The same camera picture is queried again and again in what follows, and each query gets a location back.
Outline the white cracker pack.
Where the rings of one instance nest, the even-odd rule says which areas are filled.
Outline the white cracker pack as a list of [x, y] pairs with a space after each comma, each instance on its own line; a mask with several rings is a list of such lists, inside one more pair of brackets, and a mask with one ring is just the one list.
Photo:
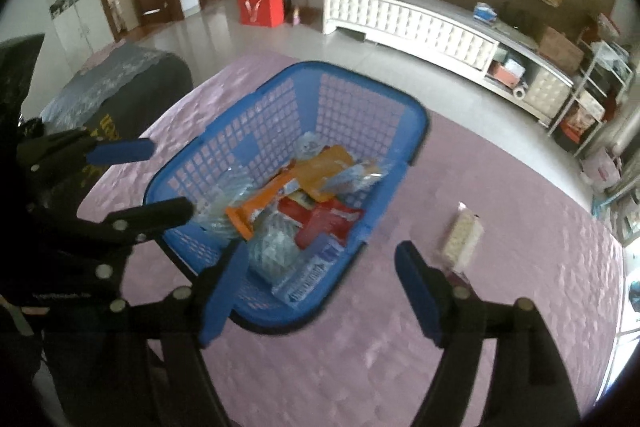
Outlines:
[[440, 250], [452, 272], [462, 274], [466, 270], [483, 234], [480, 216], [463, 202], [459, 202], [456, 217]]

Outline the light blue striped snack bag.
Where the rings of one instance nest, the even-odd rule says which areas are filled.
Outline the light blue striped snack bag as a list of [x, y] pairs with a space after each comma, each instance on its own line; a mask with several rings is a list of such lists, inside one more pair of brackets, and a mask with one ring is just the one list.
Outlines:
[[270, 285], [282, 280], [300, 254], [295, 243], [298, 230], [296, 222], [280, 212], [260, 217], [247, 244], [250, 269]]

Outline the small orange snack packet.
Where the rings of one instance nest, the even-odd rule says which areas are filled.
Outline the small orange snack packet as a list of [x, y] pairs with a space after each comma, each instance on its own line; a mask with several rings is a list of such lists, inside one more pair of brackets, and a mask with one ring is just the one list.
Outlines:
[[282, 172], [271, 179], [245, 202], [229, 206], [224, 213], [242, 239], [247, 241], [254, 235], [254, 222], [258, 216], [272, 204], [299, 189], [292, 171]]

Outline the red small snack packet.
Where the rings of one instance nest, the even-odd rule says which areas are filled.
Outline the red small snack packet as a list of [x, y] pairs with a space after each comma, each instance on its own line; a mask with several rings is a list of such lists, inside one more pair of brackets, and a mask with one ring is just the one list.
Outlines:
[[294, 218], [300, 224], [294, 242], [300, 249], [305, 249], [324, 234], [345, 247], [350, 230], [362, 216], [361, 209], [348, 207], [335, 198], [314, 205], [312, 209], [302, 208]]

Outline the green label cracker pack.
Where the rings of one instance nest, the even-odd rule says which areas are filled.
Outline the green label cracker pack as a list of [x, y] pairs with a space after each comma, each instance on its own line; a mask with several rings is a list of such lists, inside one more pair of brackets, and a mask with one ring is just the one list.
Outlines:
[[273, 297], [292, 309], [298, 308], [341, 259], [343, 251], [344, 247], [334, 237], [320, 234], [273, 286]]

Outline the clear silver snack bag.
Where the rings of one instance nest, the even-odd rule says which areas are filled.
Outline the clear silver snack bag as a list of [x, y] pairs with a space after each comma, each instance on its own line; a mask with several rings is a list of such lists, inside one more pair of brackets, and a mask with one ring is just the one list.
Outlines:
[[323, 190], [334, 195], [347, 195], [369, 190], [385, 178], [395, 167], [389, 160], [367, 159], [337, 173], [326, 181]]

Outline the orange snack bag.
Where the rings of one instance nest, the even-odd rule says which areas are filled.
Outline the orange snack bag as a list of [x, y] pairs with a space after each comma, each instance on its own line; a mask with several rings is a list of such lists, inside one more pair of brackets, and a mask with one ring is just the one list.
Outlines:
[[316, 202], [326, 202], [334, 193], [325, 188], [326, 182], [355, 164], [354, 158], [341, 145], [322, 150], [308, 160], [297, 161], [293, 176], [299, 188]]

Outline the dark sofa with lace cover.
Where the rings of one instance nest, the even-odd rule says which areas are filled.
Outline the dark sofa with lace cover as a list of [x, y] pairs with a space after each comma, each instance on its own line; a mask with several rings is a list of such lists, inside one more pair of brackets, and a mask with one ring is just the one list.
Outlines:
[[182, 58], [124, 43], [78, 72], [40, 118], [49, 133], [85, 127], [108, 139], [134, 139], [192, 88]]

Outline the blue plastic basket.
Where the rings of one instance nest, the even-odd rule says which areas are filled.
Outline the blue plastic basket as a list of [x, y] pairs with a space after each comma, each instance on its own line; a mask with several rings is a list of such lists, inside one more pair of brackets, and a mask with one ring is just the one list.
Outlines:
[[217, 117], [154, 176], [145, 202], [193, 218], [160, 240], [188, 277], [244, 251], [235, 324], [284, 335], [312, 321], [384, 215], [428, 131], [410, 95], [300, 62]]

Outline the pink shopping bag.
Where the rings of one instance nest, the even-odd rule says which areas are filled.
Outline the pink shopping bag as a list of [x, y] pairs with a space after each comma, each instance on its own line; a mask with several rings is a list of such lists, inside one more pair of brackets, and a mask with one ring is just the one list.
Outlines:
[[620, 162], [603, 147], [582, 159], [580, 167], [595, 192], [602, 193], [620, 181]]

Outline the red paper bag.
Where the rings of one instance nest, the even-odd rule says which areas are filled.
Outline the red paper bag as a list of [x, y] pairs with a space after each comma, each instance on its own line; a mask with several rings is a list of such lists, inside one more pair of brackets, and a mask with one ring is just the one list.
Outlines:
[[242, 25], [273, 28], [284, 23], [284, 0], [236, 1]]

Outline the white TV cabinet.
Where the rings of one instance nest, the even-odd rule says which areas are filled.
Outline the white TV cabinet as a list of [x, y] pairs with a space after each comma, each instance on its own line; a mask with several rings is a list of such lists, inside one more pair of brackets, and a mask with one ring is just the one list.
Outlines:
[[323, 32], [338, 28], [449, 70], [546, 127], [572, 93], [573, 81], [537, 53], [532, 39], [442, 0], [323, 0]]

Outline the white metal shelf rack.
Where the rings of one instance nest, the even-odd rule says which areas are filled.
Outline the white metal shelf rack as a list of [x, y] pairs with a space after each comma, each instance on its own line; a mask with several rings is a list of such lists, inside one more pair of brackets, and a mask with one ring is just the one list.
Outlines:
[[623, 105], [634, 80], [629, 53], [615, 42], [585, 42], [584, 57], [574, 77], [574, 87], [556, 115], [548, 135], [578, 157]]

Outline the cardboard box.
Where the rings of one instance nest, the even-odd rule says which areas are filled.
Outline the cardboard box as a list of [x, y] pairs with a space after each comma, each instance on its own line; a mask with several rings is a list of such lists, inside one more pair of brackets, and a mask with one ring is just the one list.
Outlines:
[[581, 48], [550, 26], [539, 34], [537, 52], [567, 75], [574, 75], [584, 58]]

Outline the blue tissue box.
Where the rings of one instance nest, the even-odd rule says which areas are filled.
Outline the blue tissue box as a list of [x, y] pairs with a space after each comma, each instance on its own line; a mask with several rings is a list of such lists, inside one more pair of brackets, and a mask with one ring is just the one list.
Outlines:
[[485, 24], [494, 24], [498, 20], [496, 10], [487, 3], [477, 2], [474, 6], [473, 17]]

